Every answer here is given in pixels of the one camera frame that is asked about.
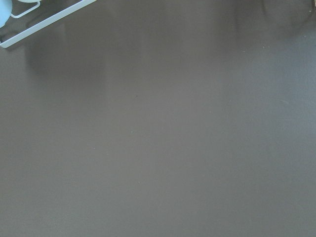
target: white dish rack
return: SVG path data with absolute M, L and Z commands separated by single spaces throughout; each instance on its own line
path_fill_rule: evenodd
M 40 12 L 41 2 L 45 2 L 46 0 L 18 0 L 20 2 L 25 2 L 27 4 L 33 4 L 31 8 L 28 8 L 22 13 L 19 13 L 17 15 L 14 15 L 12 13 L 12 1 L 17 0 L 0 0 L 0 34 L 1 30 L 5 31 L 5 28 L 9 28 L 7 24 L 9 25 L 9 22 L 14 22 L 14 20 L 20 20 L 20 18 L 27 17 L 28 15 L 33 14 L 34 12 L 38 11 Z M 44 27 L 60 20 L 61 18 L 95 2 L 97 0 L 77 0 L 74 4 L 67 6 L 65 9 L 60 10 L 57 13 L 54 13 L 47 18 L 41 19 L 39 22 L 36 22 L 36 24 L 25 27 L 24 29 L 20 29 L 16 31 L 13 36 L 8 37 L 6 39 L 3 39 L 3 36 L 0 35 L 0 46 L 3 48 L 7 48 L 18 41 L 30 36 L 31 34 L 43 29 Z

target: gray table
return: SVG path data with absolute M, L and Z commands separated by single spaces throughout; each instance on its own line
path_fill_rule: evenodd
M 315 237 L 310 10 L 99 0 L 0 50 L 0 236 Z

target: light blue cup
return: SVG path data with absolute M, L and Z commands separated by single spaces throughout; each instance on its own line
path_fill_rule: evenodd
M 5 25 L 12 12 L 12 0 L 0 0 L 0 28 Z

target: gray surface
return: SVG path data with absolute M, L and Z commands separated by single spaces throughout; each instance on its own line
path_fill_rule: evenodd
M 309 0 L 99 0 L 0 50 L 1 237 L 315 237 Z

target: white plastic tray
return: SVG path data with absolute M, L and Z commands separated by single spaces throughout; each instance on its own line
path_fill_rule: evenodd
M 61 18 L 83 8 L 84 6 L 87 6 L 97 0 L 81 0 L 80 2 L 75 3 L 72 6 L 69 6 L 68 8 L 46 18 L 45 20 L 33 25 L 32 27 L 18 33 L 17 35 L 7 39 L 6 41 L 1 41 L 0 46 L 2 48 L 8 48 L 9 46 L 17 43 L 18 41 L 30 36 L 31 34 L 35 33 L 36 31 L 39 31 L 43 29 L 44 27 L 60 20 Z

